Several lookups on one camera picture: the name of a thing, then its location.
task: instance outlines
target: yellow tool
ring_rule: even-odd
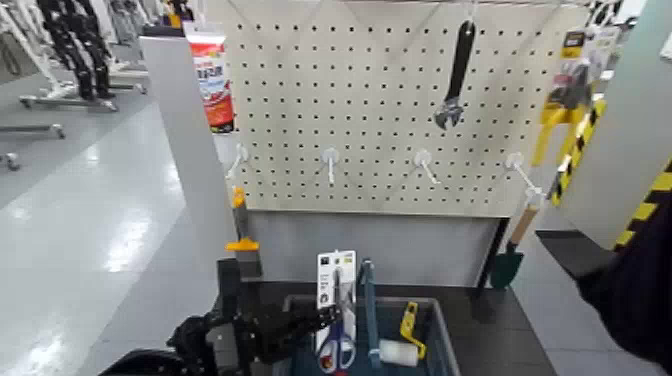
[[[233,217],[236,220],[238,241],[228,243],[227,251],[246,252],[258,251],[259,243],[250,237],[250,229],[247,219],[247,205],[245,204],[245,191],[240,187],[233,187]]]
[[[401,320],[401,327],[399,328],[399,333],[401,336],[411,341],[414,345],[418,346],[418,359],[425,359],[425,354],[427,353],[427,346],[424,343],[413,338],[413,329],[415,328],[415,314],[418,312],[418,303],[408,302],[406,305],[406,311],[404,311],[404,318]]]
[[[590,114],[593,91],[589,75],[590,61],[581,58],[585,38],[583,31],[569,31],[565,35],[563,71],[554,78],[558,84],[546,98],[541,112],[541,133],[537,138],[532,167],[543,163],[553,128],[558,124],[568,124],[569,130],[557,155],[557,164],[562,163],[576,142],[577,127],[586,114]]]

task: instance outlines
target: small shovel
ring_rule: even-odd
[[[525,231],[532,223],[534,216],[539,212],[539,207],[528,204],[525,207],[520,221],[513,230],[513,234],[506,243],[506,251],[495,256],[495,261],[490,273],[490,284],[496,289],[503,289],[511,284],[513,279],[518,274],[520,263],[523,261],[523,254],[516,252],[520,240],[525,235]]]

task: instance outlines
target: gray partition wall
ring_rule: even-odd
[[[672,1],[648,0],[609,83],[607,110],[563,195],[561,212],[612,249],[672,157]]]

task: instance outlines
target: hook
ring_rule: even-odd
[[[247,152],[247,149],[243,144],[236,144],[236,159],[233,161],[233,165],[229,169],[229,172],[226,173],[227,179],[233,179],[236,177],[236,169],[241,163],[247,162],[250,159],[250,153]]]
[[[422,167],[427,173],[427,177],[432,181],[432,184],[441,184],[440,181],[436,180],[434,173],[429,169],[429,164],[432,162],[432,154],[427,151],[427,149],[422,149],[415,153],[415,158],[413,158],[413,163],[416,167]]]
[[[327,175],[329,177],[329,184],[334,184],[334,165],[338,163],[339,159],[340,154],[334,148],[329,148],[322,152],[322,162],[326,163],[329,167]]]
[[[525,181],[525,184],[527,184],[527,189],[525,189],[525,196],[527,196],[527,200],[532,201],[533,199],[536,199],[535,201],[538,201],[537,204],[541,205],[544,193],[541,187],[537,187],[536,185],[534,185],[530,177],[527,176],[525,171],[523,171],[523,168],[521,167],[523,164],[523,160],[524,160],[523,154],[511,153],[509,154],[508,157],[506,157],[506,160],[504,161],[504,168],[506,168],[508,171],[518,172],[518,174]]]
[[[472,0],[471,6],[467,10],[467,22],[469,26],[474,24],[474,15],[476,14],[476,7],[478,7],[478,0]]]

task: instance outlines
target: plastic storage bin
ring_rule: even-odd
[[[383,368],[374,369],[369,361],[368,336],[366,331],[366,312],[364,299],[358,297],[357,314],[357,355],[347,370],[348,376],[389,375],[389,376],[460,376],[455,353],[443,321],[441,307],[435,299],[428,298],[376,298],[376,318],[380,339],[407,342],[399,334],[399,326],[404,309],[409,301],[418,303],[415,330],[413,336],[427,346],[425,359],[417,367],[403,367],[383,363]],[[285,299],[285,310],[295,308],[314,308],[315,297],[290,295]],[[318,376],[323,375],[317,365],[314,352],[314,340],[307,339],[291,359],[278,362],[273,366],[273,376]]]

